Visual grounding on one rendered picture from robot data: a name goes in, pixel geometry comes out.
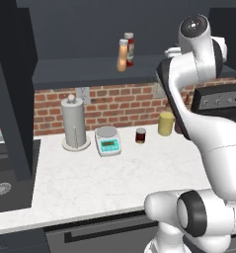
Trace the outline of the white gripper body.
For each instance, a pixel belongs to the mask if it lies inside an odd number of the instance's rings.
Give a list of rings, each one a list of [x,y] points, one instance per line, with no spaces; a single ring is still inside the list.
[[[167,58],[173,58],[180,56],[182,54],[181,48],[179,46],[169,47],[165,50],[165,56]]]

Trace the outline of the red condiment bottle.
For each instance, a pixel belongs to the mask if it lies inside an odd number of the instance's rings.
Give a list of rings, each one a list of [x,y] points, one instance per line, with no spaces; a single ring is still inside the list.
[[[134,60],[134,39],[133,33],[124,33],[124,38],[128,40],[127,44],[127,58],[126,58],[126,66],[132,66]]]

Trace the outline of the orange condiment bottle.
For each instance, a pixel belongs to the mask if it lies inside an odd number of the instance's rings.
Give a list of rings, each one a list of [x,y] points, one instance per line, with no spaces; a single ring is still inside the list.
[[[124,72],[126,70],[127,45],[128,40],[126,39],[119,40],[118,62],[117,62],[117,70],[119,72]]]

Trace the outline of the yellow condiment bottle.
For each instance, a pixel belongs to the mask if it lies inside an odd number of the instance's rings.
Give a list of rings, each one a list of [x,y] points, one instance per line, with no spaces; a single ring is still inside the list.
[[[159,115],[158,133],[168,136],[172,133],[175,117],[171,112],[162,112]]]

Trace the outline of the dark brown shaker jar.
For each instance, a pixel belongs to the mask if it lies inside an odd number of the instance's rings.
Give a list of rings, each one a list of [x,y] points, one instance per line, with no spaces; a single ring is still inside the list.
[[[146,129],[143,127],[139,127],[136,130],[135,141],[137,143],[144,143],[145,142],[145,134],[146,134]]]

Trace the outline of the dark grey cabinet door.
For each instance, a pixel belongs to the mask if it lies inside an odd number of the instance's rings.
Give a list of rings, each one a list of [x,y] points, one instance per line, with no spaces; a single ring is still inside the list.
[[[35,90],[38,54],[30,10],[0,0],[0,128],[18,180],[33,173]]]

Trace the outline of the black microwave oven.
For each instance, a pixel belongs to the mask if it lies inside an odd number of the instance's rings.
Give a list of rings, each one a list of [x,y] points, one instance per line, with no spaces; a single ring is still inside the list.
[[[236,117],[236,84],[196,88],[191,111],[201,115]]]

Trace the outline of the white teal kitchen scale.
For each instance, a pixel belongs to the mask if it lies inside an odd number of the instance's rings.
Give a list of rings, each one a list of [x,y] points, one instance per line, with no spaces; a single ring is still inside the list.
[[[120,137],[114,126],[96,128],[95,141],[101,157],[116,156],[121,153]]]

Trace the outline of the grey paper towel holder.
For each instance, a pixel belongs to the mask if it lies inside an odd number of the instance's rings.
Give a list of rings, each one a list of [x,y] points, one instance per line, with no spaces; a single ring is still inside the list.
[[[61,110],[65,132],[63,148],[68,151],[86,149],[91,140],[86,134],[83,100],[70,94],[61,101]]]

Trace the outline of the dark grey drawer front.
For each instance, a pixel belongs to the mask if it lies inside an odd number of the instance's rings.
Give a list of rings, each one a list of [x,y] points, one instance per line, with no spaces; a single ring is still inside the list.
[[[144,211],[73,221],[44,229],[51,253],[143,253],[157,232]]]

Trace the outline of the dark sink basin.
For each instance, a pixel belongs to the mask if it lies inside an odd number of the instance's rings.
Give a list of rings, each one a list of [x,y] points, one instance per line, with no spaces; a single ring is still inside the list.
[[[32,206],[39,161],[39,139],[34,140],[33,148],[32,178],[18,181],[9,161],[6,144],[0,143],[0,212],[27,209]]]

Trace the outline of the dark grey wall cabinet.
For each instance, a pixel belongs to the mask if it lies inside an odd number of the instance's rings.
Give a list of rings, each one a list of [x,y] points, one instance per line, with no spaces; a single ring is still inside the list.
[[[236,0],[16,0],[30,9],[38,64],[35,88],[58,89],[156,80],[164,51],[189,15],[236,8]],[[117,70],[119,40],[133,33],[133,65]]]

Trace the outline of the grey wall socket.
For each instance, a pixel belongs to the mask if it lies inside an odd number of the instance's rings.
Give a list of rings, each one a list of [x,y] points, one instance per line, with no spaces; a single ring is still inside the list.
[[[76,96],[83,100],[85,104],[90,104],[90,88],[89,87],[77,87]]]

